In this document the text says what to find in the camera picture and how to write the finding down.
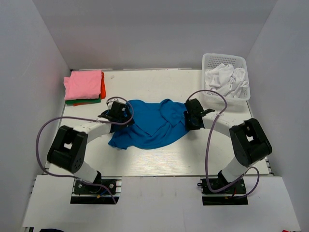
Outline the blue t-shirt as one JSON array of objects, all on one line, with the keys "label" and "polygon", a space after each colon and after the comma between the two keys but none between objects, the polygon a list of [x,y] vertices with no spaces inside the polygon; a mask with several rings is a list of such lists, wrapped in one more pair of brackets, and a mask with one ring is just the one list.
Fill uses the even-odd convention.
[{"label": "blue t-shirt", "polygon": [[130,100],[134,109],[134,124],[113,133],[108,144],[119,149],[131,146],[156,149],[167,146],[185,136],[183,103],[164,99],[160,103]]}]

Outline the white t-shirt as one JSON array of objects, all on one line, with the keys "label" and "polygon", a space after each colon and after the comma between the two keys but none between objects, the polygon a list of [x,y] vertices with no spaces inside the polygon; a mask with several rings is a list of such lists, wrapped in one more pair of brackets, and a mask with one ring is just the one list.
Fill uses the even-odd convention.
[{"label": "white t-shirt", "polygon": [[218,92],[224,97],[239,98],[249,88],[244,68],[234,68],[233,65],[221,63],[212,70],[204,72],[205,89]]}]

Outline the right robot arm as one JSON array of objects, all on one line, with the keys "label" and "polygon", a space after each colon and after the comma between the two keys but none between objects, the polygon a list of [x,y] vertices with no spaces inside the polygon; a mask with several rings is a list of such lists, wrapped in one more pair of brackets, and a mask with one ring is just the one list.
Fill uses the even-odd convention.
[{"label": "right robot arm", "polygon": [[189,131],[209,129],[205,154],[205,173],[209,176],[208,157],[211,136],[218,132],[231,139],[234,152],[233,159],[218,173],[218,188],[225,193],[230,192],[238,181],[252,166],[272,153],[272,146],[259,121],[250,118],[244,121],[224,116],[222,111],[203,109],[197,99],[184,103],[185,128]]}]

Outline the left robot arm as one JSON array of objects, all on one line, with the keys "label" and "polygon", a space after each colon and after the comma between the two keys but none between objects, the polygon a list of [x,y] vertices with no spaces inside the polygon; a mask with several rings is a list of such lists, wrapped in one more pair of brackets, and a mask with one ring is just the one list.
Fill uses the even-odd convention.
[{"label": "left robot arm", "polygon": [[134,124],[134,110],[130,103],[108,101],[108,109],[96,120],[87,120],[78,127],[61,126],[47,154],[47,161],[85,182],[92,193],[101,190],[101,173],[84,160],[86,146],[91,141]]}]

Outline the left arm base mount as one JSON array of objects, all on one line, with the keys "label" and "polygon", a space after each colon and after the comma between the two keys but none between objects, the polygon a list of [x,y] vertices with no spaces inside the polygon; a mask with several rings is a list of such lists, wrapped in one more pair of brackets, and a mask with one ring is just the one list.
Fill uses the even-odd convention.
[{"label": "left arm base mount", "polygon": [[[122,179],[103,177],[101,184],[111,192],[117,203],[121,194]],[[105,188],[86,185],[76,180],[73,184],[70,204],[114,205],[114,201]]]}]

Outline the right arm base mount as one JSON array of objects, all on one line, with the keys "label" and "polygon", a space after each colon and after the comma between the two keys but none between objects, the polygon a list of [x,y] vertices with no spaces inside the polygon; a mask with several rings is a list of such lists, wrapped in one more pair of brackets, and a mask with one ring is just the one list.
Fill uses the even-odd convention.
[{"label": "right arm base mount", "polygon": [[208,189],[205,178],[197,183],[197,187],[201,190],[203,206],[248,205],[248,198],[242,198],[247,193],[243,179],[218,193]]}]

